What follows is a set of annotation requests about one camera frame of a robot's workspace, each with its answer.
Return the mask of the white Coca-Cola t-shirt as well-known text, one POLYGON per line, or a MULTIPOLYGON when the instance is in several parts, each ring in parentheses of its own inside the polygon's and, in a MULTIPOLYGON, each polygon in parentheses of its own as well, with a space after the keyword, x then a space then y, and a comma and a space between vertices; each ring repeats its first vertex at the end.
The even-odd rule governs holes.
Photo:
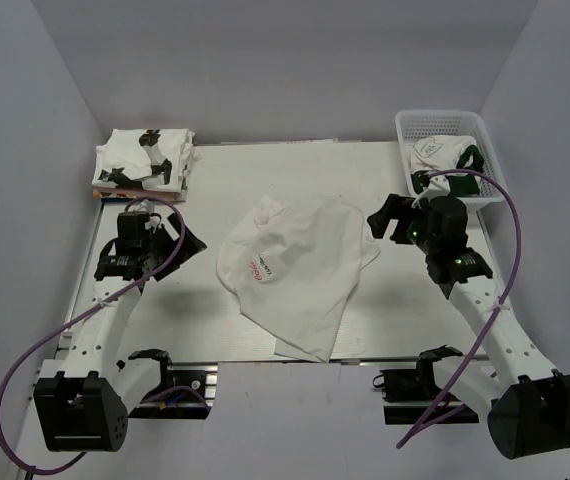
POLYGON ((339 197, 263 197, 227 235, 216 274, 275 354, 329 361, 361 272, 380 253, 364 214, 339 197))

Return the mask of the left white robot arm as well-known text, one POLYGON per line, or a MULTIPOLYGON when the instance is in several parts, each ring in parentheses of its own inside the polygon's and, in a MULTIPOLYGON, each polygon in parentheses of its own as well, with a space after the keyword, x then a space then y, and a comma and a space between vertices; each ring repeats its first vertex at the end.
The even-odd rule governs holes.
POLYGON ((119 450, 129 414, 147 398, 170 396, 176 374, 167 351, 121 347, 149 278, 161 281, 205 244, 178 213, 125 211, 94 273, 98 311, 81 321, 56 373, 40 378, 34 401, 45 445, 54 452, 119 450))

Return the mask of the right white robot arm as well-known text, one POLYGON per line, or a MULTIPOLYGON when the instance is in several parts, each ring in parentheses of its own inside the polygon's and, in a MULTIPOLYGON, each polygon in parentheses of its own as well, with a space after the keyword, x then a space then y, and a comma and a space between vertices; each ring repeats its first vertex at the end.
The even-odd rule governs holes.
POLYGON ((415 201, 391 194, 367 222, 377 239, 389 223, 390 237, 425 255, 427 272, 445 299, 462 315, 484 350, 492 374, 466 360, 454 347, 419 354, 413 370, 381 373, 385 398, 435 402, 418 424, 457 415, 444 402, 454 399, 486 423, 507 459, 570 448, 570 374, 561 373, 533 344, 512 310, 500 304, 499 285, 482 257, 469 247, 468 215, 462 201, 441 196, 415 201))

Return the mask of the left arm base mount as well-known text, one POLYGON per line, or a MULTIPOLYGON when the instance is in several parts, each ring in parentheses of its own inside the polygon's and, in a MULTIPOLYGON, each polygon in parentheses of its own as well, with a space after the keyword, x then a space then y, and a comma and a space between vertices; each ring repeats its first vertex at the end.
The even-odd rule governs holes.
POLYGON ((209 372, 175 366, 168 352, 138 350, 116 362, 115 390, 129 418, 205 420, 213 395, 207 393, 209 372))

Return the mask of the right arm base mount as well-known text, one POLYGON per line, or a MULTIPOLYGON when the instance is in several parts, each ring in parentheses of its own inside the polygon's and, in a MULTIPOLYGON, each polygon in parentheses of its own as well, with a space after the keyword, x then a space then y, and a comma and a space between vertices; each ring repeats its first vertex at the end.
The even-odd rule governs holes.
MULTIPOLYGON (((440 388, 435 383, 434 364, 444 359, 462 359, 463 353, 451 346, 441 346, 400 359, 377 358, 379 373, 372 379, 372 388, 382 394, 384 423, 388 426, 411 426, 419 419, 440 388)), ((443 424, 476 424, 485 419, 448 393, 430 413, 425 423, 445 415, 443 424)))

